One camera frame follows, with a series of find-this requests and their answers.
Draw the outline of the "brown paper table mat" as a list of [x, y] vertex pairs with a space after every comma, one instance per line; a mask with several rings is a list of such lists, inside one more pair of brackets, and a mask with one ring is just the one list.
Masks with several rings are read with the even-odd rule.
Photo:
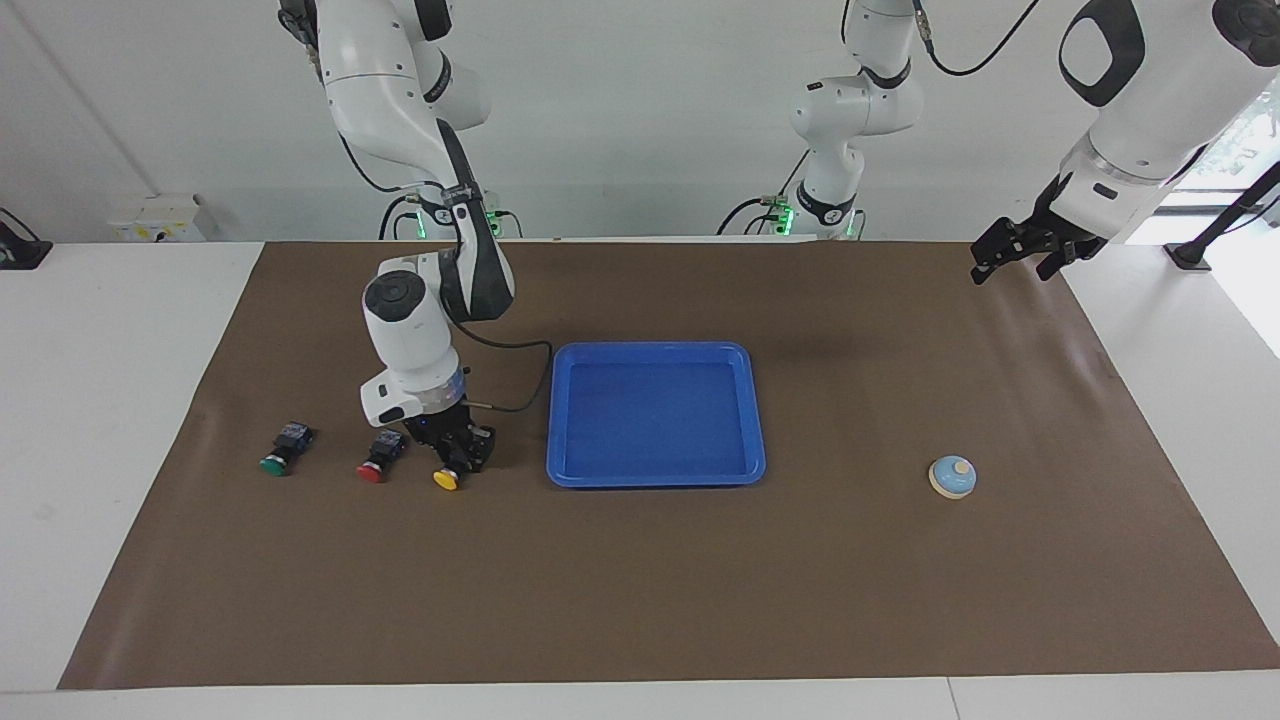
[[[954, 243], [512, 243], [488, 331], [730, 341], [767, 469], [737, 489], [562, 489], [547, 404], [456, 492], [355, 469], [381, 243], [261, 252], [64, 689], [1280, 667], [1065, 279], [983, 286]], [[285, 477], [282, 428], [315, 438]], [[975, 466], [938, 495], [938, 457]]]

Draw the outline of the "white wall socket box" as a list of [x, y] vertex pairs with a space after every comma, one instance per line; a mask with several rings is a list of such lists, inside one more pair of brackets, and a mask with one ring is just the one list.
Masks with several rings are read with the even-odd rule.
[[193, 193], [123, 199], [110, 208], [108, 225], [119, 241], [145, 243], [207, 242], [218, 232], [215, 219]]

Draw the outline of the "small black table clamp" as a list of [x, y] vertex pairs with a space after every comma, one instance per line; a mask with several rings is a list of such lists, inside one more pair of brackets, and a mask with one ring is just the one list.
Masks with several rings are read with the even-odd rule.
[[54, 243], [41, 238], [17, 214], [0, 206], [0, 270], [33, 270]]

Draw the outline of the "red push button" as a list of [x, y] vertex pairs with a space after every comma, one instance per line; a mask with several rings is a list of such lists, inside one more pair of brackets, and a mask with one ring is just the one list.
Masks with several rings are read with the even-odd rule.
[[390, 468], [398, 461], [406, 445], [404, 434], [398, 430], [380, 430], [370, 446], [367, 457], [356, 468], [356, 477], [374, 484], [385, 483]]

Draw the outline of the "black angled stand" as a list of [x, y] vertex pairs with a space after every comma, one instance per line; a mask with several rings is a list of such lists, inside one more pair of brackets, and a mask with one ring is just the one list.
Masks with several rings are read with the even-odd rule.
[[1260, 178], [1244, 190], [1193, 240], [1166, 243], [1164, 252], [1183, 272], [1211, 272], [1206, 260], [1210, 246], [1234, 231], [1248, 227], [1267, 211], [1280, 206], [1280, 160], [1276, 160]]

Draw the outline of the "blue plastic tray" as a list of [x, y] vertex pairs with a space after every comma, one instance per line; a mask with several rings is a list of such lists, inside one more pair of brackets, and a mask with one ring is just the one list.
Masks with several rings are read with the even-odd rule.
[[554, 356], [547, 475], [566, 489], [733, 488], [767, 457], [741, 345], [580, 342]]

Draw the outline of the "blue desk bell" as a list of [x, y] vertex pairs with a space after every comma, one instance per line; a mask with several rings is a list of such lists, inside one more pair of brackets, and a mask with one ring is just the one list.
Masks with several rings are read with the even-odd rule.
[[974, 491], [978, 473], [966, 457], [948, 455], [936, 459], [928, 466], [927, 478], [931, 487], [942, 497], [960, 500]]

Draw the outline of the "green push button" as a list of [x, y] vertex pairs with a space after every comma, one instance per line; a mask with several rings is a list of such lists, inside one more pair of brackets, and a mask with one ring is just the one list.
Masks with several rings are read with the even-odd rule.
[[314, 438], [311, 427], [298, 421], [285, 424], [273, 441], [271, 451], [259, 460], [259, 468], [271, 477], [285, 477], [291, 465], [307, 452]]

